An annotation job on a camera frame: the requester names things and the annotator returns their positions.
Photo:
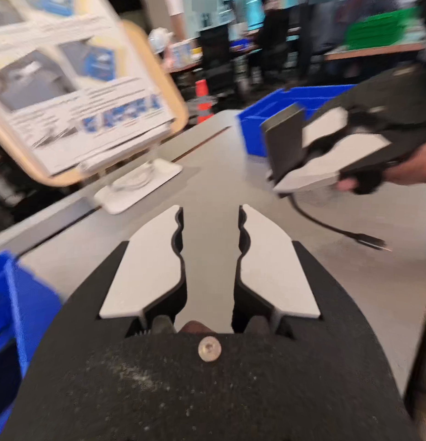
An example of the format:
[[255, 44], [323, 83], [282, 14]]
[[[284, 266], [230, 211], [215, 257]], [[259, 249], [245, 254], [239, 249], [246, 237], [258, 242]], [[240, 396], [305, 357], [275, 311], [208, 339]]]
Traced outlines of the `person's right hand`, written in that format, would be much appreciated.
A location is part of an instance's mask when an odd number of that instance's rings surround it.
[[373, 193], [383, 182], [400, 186], [426, 184], [426, 143], [416, 149], [406, 161], [384, 170], [346, 177], [336, 184], [336, 189], [367, 195]]

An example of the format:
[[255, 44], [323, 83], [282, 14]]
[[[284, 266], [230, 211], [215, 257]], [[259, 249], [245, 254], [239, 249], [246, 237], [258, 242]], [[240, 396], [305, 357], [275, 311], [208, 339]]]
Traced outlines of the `stack of green plastic bins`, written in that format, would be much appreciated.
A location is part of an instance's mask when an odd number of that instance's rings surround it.
[[419, 7], [370, 16], [349, 27], [343, 44], [347, 50], [393, 45], [419, 17]]

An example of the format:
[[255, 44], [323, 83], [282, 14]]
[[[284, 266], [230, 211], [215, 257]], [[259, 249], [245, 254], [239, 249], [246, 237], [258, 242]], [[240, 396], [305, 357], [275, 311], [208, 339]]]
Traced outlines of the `blue plastic bin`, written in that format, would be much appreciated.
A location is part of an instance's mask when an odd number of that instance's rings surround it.
[[53, 290], [10, 253], [0, 253], [0, 432], [31, 359], [60, 309]]
[[277, 89], [238, 114], [246, 151], [249, 155], [266, 157], [265, 141], [261, 124], [292, 104], [298, 104], [305, 111], [307, 121], [321, 106], [336, 96], [348, 91], [354, 84], [301, 86], [289, 90]]

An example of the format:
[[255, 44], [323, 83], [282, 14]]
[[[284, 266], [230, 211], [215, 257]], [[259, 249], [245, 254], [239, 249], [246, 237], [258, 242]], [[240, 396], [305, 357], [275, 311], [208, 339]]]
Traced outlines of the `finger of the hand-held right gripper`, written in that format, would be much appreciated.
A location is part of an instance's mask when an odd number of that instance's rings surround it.
[[307, 123], [302, 129], [302, 149], [329, 150], [345, 133], [348, 110], [335, 107]]
[[390, 144], [388, 139], [379, 134], [348, 135], [337, 141], [328, 153], [289, 172], [273, 190], [277, 194], [294, 194], [336, 184], [343, 168]]

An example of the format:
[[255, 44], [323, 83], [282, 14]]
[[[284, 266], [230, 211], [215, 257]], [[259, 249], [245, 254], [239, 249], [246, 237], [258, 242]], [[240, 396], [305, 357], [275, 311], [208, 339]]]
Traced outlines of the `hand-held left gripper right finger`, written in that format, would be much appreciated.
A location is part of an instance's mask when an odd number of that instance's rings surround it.
[[284, 317], [320, 319], [321, 312], [291, 237], [248, 204], [238, 210], [240, 255], [234, 279], [232, 330], [263, 317], [270, 332]]

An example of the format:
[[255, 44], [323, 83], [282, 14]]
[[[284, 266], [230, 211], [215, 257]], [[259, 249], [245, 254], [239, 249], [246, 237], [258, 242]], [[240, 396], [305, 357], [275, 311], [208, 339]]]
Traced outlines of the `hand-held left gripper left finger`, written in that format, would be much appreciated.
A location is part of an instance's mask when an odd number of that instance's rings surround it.
[[155, 317], [175, 322], [187, 302], [183, 208], [173, 205], [129, 239], [99, 312], [101, 319], [135, 317], [150, 327]]

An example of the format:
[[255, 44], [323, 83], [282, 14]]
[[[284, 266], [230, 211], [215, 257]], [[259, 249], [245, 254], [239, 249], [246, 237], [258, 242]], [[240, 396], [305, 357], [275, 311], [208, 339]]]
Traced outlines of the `black computer monitor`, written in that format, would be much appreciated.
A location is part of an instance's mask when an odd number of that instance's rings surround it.
[[211, 95], [234, 89], [234, 65], [228, 37], [227, 24], [210, 27], [199, 33], [201, 68]]

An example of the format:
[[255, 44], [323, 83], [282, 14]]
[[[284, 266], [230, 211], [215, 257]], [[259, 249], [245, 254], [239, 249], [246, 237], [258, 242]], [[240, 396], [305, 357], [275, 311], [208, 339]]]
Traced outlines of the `wooden top background desk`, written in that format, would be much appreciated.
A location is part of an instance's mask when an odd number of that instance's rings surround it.
[[325, 61], [372, 57], [379, 55], [400, 54], [406, 52], [419, 52], [426, 47], [425, 41], [399, 43], [383, 47], [343, 50], [342, 47], [329, 51], [323, 55]]

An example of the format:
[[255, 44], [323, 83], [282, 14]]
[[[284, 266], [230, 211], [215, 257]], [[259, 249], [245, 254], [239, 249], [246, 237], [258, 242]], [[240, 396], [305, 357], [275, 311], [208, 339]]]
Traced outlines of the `orange traffic cone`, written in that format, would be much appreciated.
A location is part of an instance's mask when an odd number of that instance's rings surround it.
[[197, 124], [200, 124], [213, 116], [212, 100], [209, 95], [208, 85], [205, 79], [196, 81], [196, 107]]

